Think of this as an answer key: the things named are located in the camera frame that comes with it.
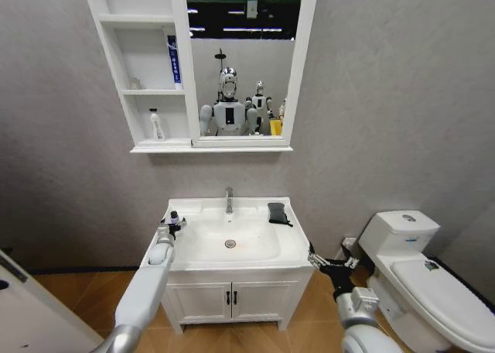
toilet seat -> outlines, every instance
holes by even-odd
[[[428,259],[394,262],[391,271],[440,324],[481,349],[495,349],[495,316],[452,274]]]

black sponge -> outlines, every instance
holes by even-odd
[[[268,221],[273,224],[285,224],[288,225],[289,227],[293,227],[294,225],[292,225],[287,220],[287,215],[285,214],[284,206],[285,206],[284,204],[281,204],[279,202],[268,204],[268,209],[270,210],[270,219]]]

bathroom sink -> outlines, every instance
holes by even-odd
[[[281,202],[294,225],[268,222],[269,202]],[[225,198],[170,200],[166,217],[177,211],[187,226],[176,233],[171,270],[299,267],[309,264],[309,242],[290,200],[233,198],[226,214]]]

toilet tank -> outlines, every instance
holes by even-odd
[[[388,211],[375,214],[359,239],[368,255],[414,255],[423,251],[440,229],[420,211]]]

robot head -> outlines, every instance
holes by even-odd
[[[263,81],[256,82],[256,95],[263,95],[265,92],[265,83]]]
[[[233,99],[237,89],[237,72],[234,68],[227,67],[220,73],[218,90],[225,99]]]

